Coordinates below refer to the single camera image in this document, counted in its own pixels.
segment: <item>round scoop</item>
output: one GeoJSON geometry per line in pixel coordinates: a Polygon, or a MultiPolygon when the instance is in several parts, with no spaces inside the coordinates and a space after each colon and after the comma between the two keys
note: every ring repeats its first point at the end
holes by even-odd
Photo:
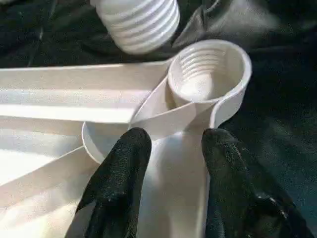
{"type": "Polygon", "coordinates": [[[82,140],[89,156],[101,164],[117,140],[127,131],[124,124],[84,122],[82,140]]]}
{"type": "Polygon", "coordinates": [[[183,49],[168,70],[168,84],[178,106],[215,103],[250,75],[251,63],[239,46],[206,40],[183,49]]]}

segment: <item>wrinkled fabric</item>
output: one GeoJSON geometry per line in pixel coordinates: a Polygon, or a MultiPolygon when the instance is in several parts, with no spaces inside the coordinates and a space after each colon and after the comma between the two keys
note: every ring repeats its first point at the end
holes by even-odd
{"type": "Polygon", "coordinates": [[[245,50],[306,44],[317,27],[316,0],[179,0],[174,36],[147,55],[130,56],[113,42],[84,0],[30,0],[0,8],[0,67],[165,60],[202,39],[245,50]]]}

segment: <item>white plastic object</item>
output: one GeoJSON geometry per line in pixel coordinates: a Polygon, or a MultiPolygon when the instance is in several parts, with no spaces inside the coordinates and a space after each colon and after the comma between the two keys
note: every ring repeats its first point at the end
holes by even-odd
{"type": "Polygon", "coordinates": [[[83,146],[1,187],[0,237],[63,238],[97,164],[83,146]],[[9,207],[16,196],[32,195],[9,207]]]}
{"type": "Polygon", "coordinates": [[[88,121],[82,128],[85,147],[79,147],[69,153],[69,157],[59,157],[24,176],[25,181],[36,188],[29,195],[36,195],[0,212],[0,235],[64,237],[86,185],[84,181],[87,177],[81,174],[85,173],[85,166],[91,170],[96,164],[89,158],[86,149],[92,157],[95,156],[91,150],[93,145],[97,154],[101,155],[95,157],[95,161],[100,163],[109,150],[103,146],[110,147],[111,144],[110,140],[100,143],[103,136],[114,141],[121,135],[121,129],[140,126],[153,139],[153,148],[142,189],[138,238],[204,237],[209,177],[200,150],[202,132],[208,126],[218,127],[236,113],[250,76],[246,75],[215,105],[188,103],[177,107],[167,83],[169,65],[170,61],[0,70],[0,115],[4,112],[10,117],[44,117],[57,119],[56,122],[67,119],[68,123],[78,123],[83,119],[88,121]],[[98,113],[90,113],[96,105],[98,113]],[[117,135],[109,129],[110,125],[119,128],[117,135]],[[83,161],[77,164],[79,156],[83,161]],[[71,171],[72,179],[66,178],[68,171],[71,171]],[[45,184],[45,179],[51,177],[54,178],[51,184],[54,188],[46,190],[50,184],[45,184]],[[34,209],[39,204],[44,209],[33,216],[35,210],[41,210],[34,209]],[[23,221],[12,219],[14,214],[26,210],[29,216],[23,221]]]}
{"type": "Polygon", "coordinates": [[[129,54],[159,48],[180,19],[177,0],[100,0],[97,13],[116,45],[129,54]]]}
{"type": "MultiPolygon", "coordinates": [[[[214,43],[234,57],[225,59],[232,65],[226,70],[232,72],[224,77],[233,80],[234,86],[227,87],[215,100],[189,101],[177,106],[166,77],[131,120],[130,126],[144,128],[153,143],[142,190],[139,238],[204,236],[209,176],[201,152],[201,137],[204,129],[218,127],[237,112],[251,77],[251,61],[242,49],[226,41],[210,41],[208,46],[214,43]]],[[[90,123],[84,125],[83,131],[87,129],[89,136],[83,139],[89,145],[88,153],[95,161],[103,160],[108,153],[105,141],[109,137],[115,140],[111,127],[90,123]]]]}
{"type": "Polygon", "coordinates": [[[200,41],[183,49],[168,70],[168,84],[178,106],[214,104],[250,77],[247,53],[222,40],[200,41]]]}
{"type": "Polygon", "coordinates": [[[129,124],[168,65],[0,69],[0,116],[129,124]]]}
{"type": "Polygon", "coordinates": [[[0,117],[0,207],[96,166],[88,156],[76,158],[74,150],[82,146],[81,126],[80,122],[0,117]]]}

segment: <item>black glove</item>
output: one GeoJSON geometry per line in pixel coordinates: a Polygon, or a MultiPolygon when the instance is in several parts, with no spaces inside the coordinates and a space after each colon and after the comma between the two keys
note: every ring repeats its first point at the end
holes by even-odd
{"type": "Polygon", "coordinates": [[[229,132],[205,130],[202,150],[226,238],[313,238],[288,194],[229,132]]]}
{"type": "Polygon", "coordinates": [[[134,238],[151,139],[133,128],[91,177],[66,238],[134,238]]]}

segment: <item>black fabric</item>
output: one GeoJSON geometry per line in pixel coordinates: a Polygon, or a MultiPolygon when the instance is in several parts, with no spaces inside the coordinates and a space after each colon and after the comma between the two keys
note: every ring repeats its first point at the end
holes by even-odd
{"type": "Polygon", "coordinates": [[[179,0],[170,41],[142,56],[124,54],[84,0],[29,0],[1,7],[0,67],[165,60],[202,39],[247,51],[303,42],[317,27],[316,0],[179,0]]]}
{"type": "Polygon", "coordinates": [[[228,131],[205,130],[202,151],[226,238],[313,237],[288,194],[228,131]]]}
{"type": "Polygon", "coordinates": [[[134,238],[151,139],[126,132],[88,182],[67,238],[134,238]]]}

